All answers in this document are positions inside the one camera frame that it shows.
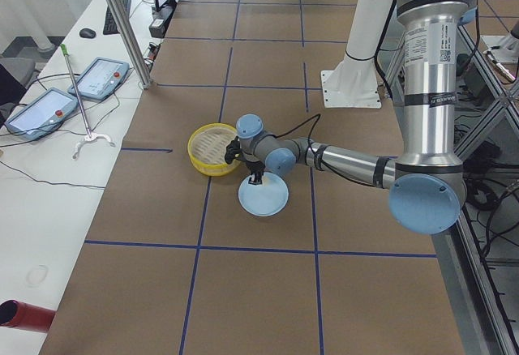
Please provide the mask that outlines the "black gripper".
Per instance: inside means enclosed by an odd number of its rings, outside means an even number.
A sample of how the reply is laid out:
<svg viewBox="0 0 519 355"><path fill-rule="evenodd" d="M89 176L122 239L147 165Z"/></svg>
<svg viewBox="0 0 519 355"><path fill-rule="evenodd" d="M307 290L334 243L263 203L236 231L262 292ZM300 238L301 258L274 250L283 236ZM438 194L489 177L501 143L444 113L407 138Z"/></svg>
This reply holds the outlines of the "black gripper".
<svg viewBox="0 0 519 355"><path fill-rule="evenodd" d="M262 161L250 161L245 160L245 165L250 172L250 177L248 179L248 183L253 186L259 186L263 183L263 173L265 170L265 165Z"/></svg>

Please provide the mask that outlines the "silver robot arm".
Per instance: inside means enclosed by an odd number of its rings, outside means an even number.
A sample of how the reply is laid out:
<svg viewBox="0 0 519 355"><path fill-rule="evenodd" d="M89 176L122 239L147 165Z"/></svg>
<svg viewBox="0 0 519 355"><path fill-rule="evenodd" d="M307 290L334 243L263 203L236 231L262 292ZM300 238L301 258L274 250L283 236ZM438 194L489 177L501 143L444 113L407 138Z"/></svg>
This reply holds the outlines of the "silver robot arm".
<svg viewBox="0 0 519 355"><path fill-rule="evenodd" d="M453 149L457 29L474 19L477 0L394 2L405 28L403 153L390 159L310 137L282 140L266 131L257 115L243 115L235 144L251 172L238 188L247 212L278 213L289 197L283 177L304 164L388 190L392 216L416 233L441 233L455 224L466 197L463 165Z"/></svg>

